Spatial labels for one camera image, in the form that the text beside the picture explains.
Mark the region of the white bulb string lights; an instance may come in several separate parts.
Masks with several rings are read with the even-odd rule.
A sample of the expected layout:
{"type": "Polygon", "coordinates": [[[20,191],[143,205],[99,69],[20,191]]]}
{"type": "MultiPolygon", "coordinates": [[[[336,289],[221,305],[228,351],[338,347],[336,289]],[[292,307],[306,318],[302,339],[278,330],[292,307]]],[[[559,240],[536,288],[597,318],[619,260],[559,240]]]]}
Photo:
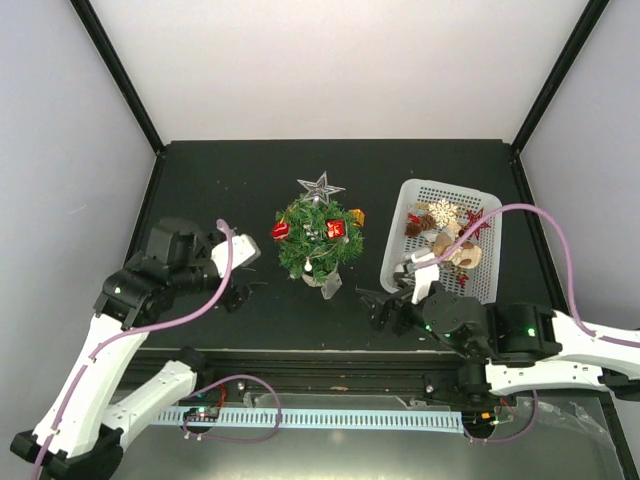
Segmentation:
{"type": "Polygon", "coordinates": [[[308,239],[313,245],[304,257],[301,279],[307,286],[318,289],[324,300],[331,300],[343,285],[339,266],[346,261],[350,237],[347,232],[338,239],[315,234],[308,239]]]}

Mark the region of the red santa ornament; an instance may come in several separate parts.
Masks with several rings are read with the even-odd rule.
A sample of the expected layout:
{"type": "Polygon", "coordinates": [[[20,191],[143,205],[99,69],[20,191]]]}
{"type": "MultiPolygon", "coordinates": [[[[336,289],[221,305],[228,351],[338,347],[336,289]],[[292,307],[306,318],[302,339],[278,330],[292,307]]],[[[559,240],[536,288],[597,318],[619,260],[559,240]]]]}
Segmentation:
{"type": "Polygon", "coordinates": [[[291,232],[291,225],[289,223],[286,222],[277,222],[271,232],[270,232],[270,236],[276,241],[276,242],[281,242],[283,240],[286,240],[291,232]]]}

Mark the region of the red gift box ornament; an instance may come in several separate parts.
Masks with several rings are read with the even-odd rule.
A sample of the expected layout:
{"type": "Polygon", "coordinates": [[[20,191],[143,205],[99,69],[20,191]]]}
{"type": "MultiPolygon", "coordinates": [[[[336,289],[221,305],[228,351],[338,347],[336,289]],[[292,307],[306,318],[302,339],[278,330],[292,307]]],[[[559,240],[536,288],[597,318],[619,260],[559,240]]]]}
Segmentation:
{"type": "Polygon", "coordinates": [[[330,219],[326,222],[326,227],[329,239],[343,238],[347,235],[346,224],[343,219],[330,219]]]}

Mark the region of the small green christmas tree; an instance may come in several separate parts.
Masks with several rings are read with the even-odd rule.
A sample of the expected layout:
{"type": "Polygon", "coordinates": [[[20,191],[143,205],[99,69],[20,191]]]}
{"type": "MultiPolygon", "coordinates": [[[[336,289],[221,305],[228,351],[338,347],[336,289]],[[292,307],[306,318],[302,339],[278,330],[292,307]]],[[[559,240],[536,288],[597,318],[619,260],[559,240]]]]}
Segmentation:
{"type": "Polygon", "coordinates": [[[360,209],[300,196],[275,214],[270,236],[278,246],[279,263],[291,279],[323,284],[338,267],[363,253],[364,220],[360,209]]]}

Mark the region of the gold gift box ornament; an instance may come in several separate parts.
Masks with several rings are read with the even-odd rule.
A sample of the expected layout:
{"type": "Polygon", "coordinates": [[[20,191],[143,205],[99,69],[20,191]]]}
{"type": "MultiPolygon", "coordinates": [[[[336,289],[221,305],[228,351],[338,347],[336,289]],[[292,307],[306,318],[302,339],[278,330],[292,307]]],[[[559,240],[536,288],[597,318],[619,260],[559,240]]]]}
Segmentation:
{"type": "Polygon", "coordinates": [[[348,211],[352,224],[357,228],[362,228],[365,224],[366,215],[361,209],[350,209],[348,211]]]}

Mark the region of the white perforated plastic basket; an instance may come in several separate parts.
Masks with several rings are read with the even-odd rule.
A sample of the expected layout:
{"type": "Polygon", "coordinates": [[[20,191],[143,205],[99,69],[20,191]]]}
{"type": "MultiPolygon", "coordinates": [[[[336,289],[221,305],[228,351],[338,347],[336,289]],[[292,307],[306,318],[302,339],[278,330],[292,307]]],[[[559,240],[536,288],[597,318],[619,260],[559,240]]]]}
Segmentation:
{"type": "MultiPolygon", "coordinates": [[[[459,207],[458,223],[462,226],[469,222],[469,215],[488,213],[499,208],[500,200],[489,193],[433,180],[409,179],[405,181],[398,195],[391,221],[387,244],[380,270],[380,284],[384,290],[393,293],[398,284],[393,274],[400,263],[416,250],[432,246],[439,227],[415,238],[405,235],[406,225],[414,218],[428,212],[431,203],[445,199],[459,207]]],[[[477,245],[482,257],[478,266],[459,273],[440,267],[440,282],[446,290],[461,296],[473,296],[483,303],[496,301],[500,249],[502,238],[502,217],[496,216],[487,221],[487,226],[471,236],[470,242],[477,245]]]]}

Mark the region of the silver star tree topper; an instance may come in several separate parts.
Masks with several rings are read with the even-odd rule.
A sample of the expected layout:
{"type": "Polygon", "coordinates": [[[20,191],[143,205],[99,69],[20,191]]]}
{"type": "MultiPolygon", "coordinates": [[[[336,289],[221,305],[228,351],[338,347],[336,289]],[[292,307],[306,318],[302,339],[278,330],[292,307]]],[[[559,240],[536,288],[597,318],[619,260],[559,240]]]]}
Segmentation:
{"type": "Polygon", "coordinates": [[[298,179],[297,183],[305,190],[301,199],[311,202],[314,206],[328,205],[333,195],[345,191],[345,188],[329,183],[327,172],[323,172],[315,181],[298,179]]]}

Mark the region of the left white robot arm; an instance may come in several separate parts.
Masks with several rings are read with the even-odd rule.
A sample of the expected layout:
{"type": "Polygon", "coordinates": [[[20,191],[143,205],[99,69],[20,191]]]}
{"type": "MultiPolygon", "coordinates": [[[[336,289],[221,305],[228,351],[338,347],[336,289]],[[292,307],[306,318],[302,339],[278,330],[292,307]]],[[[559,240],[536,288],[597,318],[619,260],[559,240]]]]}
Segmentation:
{"type": "Polygon", "coordinates": [[[133,441],[166,408],[207,397],[215,376],[204,356],[182,349],[119,402],[112,397],[149,334],[187,324],[247,297],[232,273],[260,255],[252,237],[224,220],[206,233],[188,220],[163,219],[146,246],[109,276],[94,304],[83,347],[56,400],[11,451],[32,464],[34,479],[109,479],[133,441]]]}

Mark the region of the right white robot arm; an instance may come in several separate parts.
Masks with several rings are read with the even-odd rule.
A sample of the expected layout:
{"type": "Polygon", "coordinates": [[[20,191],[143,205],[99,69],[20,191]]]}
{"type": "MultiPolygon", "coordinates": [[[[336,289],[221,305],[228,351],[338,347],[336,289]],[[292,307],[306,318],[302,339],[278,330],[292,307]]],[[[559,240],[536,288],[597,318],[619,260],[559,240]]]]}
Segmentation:
{"type": "Polygon", "coordinates": [[[476,403],[531,390],[608,391],[639,399],[639,333],[577,321],[548,307],[483,304],[434,282],[419,295],[359,290],[376,329],[420,329],[463,358],[457,396],[476,403]]]}

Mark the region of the brown pine cone ornament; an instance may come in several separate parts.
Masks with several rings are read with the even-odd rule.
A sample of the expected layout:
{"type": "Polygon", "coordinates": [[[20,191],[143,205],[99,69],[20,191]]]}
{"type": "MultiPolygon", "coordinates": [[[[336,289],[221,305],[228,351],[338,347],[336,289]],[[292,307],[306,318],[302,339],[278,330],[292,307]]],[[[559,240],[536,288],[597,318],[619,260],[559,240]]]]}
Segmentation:
{"type": "Polygon", "coordinates": [[[430,214],[416,216],[408,215],[408,223],[405,227],[405,235],[408,238],[416,238],[424,232],[433,230],[436,227],[436,221],[430,214]]]}

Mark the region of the gold snowflake ornament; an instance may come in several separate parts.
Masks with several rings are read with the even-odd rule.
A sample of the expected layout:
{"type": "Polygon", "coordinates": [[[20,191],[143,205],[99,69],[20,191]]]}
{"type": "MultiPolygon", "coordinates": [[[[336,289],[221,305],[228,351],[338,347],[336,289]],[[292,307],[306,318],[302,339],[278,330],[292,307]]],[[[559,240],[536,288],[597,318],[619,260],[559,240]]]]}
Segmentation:
{"type": "Polygon", "coordinates": [[[455,222],[459,214],[459,206],[446,198],[428,204],[428,210],[437,227],[444,228],[455,222]]]}

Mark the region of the red star ornament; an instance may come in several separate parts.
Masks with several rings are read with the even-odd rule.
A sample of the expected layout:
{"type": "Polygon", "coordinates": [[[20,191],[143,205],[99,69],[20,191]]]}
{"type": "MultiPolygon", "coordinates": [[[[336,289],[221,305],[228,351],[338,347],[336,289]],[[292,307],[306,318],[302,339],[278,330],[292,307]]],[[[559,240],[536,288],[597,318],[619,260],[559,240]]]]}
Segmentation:
{"type": "Polygon", "coordinates": [[[472,232],[472,235],[477,241],[479,241],[481,232],[483,230],[491,228],[491,225],[488,221],[482,220],[482,218],[484,217],[484,209],[480,208],[477,211],[467,210],[466,216],[468,222],[464,229],[468,231],[469,229],[473,229],[474,227],[476,227],[476,229],[472,232]]]}

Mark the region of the right circuit board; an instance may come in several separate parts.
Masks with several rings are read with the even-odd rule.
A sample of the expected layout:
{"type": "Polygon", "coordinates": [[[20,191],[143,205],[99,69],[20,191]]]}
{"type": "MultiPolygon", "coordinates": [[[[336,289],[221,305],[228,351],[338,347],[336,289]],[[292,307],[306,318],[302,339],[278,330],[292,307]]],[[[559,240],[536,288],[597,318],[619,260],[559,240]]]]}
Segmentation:
{"type": "Polygon", "coordinates": [[[462,415],[465,426],[497,425],[507,422],[511,418],[511,413],[502,407],[490,411],[464,412],[462,415]]]}

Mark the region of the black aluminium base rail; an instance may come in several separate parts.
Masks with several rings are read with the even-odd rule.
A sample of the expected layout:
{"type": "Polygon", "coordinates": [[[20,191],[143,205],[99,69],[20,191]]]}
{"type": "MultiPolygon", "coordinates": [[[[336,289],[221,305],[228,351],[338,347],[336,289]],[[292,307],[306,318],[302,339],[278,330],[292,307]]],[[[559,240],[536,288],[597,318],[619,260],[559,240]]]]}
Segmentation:
{"type": "Polygon", "coordinates": [[[202,350],[206,379],[251,375],[289,394],[392,394],[478,403],[489,384],[478,364],[445,352],[202,350]]]}

